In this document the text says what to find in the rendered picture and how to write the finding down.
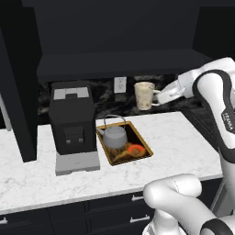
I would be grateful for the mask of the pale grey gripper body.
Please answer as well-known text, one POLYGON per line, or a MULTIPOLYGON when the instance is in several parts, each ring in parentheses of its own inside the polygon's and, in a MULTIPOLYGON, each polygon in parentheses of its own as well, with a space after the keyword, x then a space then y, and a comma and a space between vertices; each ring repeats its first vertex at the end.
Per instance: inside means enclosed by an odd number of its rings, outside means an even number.
POLYGON ((185 91, 178 81, 166 85, 156 96, 160 105, 174 101, 181 97, 185 91))

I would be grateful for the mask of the beige speckled mug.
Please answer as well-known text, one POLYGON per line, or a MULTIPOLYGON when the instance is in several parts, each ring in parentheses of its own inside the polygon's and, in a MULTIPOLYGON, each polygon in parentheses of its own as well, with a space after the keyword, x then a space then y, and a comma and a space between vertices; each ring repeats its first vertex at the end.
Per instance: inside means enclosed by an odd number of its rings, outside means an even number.
POLYGON ((134 92, 136 96, 136 103, 139 110, 150 110, 153 104, 153 96, 159 93, 155 89, 155 84, 151 82, 139 82, 134 84, 134 92))

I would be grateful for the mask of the grey kettle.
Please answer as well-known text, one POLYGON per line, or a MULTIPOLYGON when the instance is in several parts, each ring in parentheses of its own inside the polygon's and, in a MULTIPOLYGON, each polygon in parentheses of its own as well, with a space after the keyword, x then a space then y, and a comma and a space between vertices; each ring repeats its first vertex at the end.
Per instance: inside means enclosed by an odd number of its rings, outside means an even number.
POLYGON ((98 133, 103 137, 103 142, 110 149, 123 148, 128 142, 126 127, 108 126, 106 122, 105 129, 97 128, 98 133))

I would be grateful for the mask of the black cabinet door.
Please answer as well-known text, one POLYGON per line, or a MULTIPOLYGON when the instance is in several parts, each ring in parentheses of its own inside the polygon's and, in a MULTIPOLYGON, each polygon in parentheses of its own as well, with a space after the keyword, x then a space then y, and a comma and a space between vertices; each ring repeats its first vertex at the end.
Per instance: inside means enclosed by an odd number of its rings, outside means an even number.
POLYGON ((41 55, 34 9, 23 0, 0 0, 0 95, 23 162, 37 159, 41 55))
POLYGON ((202 6, 193 49, 211 59, 235 61, 235 6, 202 6))

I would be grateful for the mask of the black coffee machine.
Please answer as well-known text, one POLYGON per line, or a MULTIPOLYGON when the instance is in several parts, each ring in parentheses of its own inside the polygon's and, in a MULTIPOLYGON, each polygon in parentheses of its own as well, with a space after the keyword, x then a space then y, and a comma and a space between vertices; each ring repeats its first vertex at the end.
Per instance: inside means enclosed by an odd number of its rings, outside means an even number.
POLYGON ((95 105, 89 83, 53 83, 49 117, 56 148, 56 175, 99 170, 95 105))

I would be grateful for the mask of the black drawer front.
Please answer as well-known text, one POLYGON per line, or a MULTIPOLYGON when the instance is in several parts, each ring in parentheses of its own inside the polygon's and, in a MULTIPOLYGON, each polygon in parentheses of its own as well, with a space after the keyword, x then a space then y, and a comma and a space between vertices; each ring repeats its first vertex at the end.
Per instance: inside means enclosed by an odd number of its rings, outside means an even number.
POLYGON ((1 215, 7 224, 0 224, 0 235, 54 235, 46 208, 1 215))
POLYGON ((88 235, 141 235, 152 216, 153 210, 144 205, 100 212, 87 220, 88 235), (150 216, 150 219, 129 223, 131 217, 143 218, 145 215, 150 216))
POLYGON ((92 212, 98 209, 115 207, 123 204, 130 204, 137 201, 131 201, 132 196, 143 196, 142 192, 135 192, 119 196, 109 196, 84 202, 84 208, 86 212, 92 212))

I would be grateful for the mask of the black cupboard panel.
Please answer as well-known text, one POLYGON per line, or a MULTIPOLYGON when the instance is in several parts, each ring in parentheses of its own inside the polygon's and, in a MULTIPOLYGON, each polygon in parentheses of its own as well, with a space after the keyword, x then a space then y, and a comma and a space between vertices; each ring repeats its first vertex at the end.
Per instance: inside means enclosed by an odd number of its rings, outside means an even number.
POLYGON ((55 235, 86 235, 84 203, 49 207, 50 221, 55 235))

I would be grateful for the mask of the pale grey bar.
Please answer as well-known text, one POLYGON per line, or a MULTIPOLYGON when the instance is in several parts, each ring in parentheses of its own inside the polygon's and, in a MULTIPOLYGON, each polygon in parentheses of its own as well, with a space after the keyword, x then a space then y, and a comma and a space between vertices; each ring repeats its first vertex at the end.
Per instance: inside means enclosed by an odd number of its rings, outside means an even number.
POLYGON ((10 121, 10 118, 8 116, 6 106, 5 106, 5 103, 4 103, 4 100, 3 100, 3 97, 1 95, 1 93, 0 93, 0 109, 2 111, 3 119, 4 119, 4 122, 5 122, 5 125, 6 125, 6 130, 11 131, 12 130, 11 121, 10 121))

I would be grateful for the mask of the white wall outlet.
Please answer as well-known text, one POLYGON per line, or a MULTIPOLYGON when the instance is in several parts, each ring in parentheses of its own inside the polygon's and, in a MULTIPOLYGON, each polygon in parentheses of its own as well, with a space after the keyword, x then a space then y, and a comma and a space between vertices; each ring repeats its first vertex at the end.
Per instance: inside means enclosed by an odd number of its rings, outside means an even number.
POLYGON ((127 90, 127 78, 126 77, 115 77, 114 78, 114 93, 122 94, 127 90))

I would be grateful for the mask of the black wall cabinet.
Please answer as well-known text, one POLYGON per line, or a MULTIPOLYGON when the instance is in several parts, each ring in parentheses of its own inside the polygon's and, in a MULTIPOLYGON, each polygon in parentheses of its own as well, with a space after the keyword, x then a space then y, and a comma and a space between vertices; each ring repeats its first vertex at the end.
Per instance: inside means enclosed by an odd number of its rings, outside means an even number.
POLYGON ((210 58, 193 48, 199 0, 22 0, 35 12, 44 82, 180 73, 210 58))

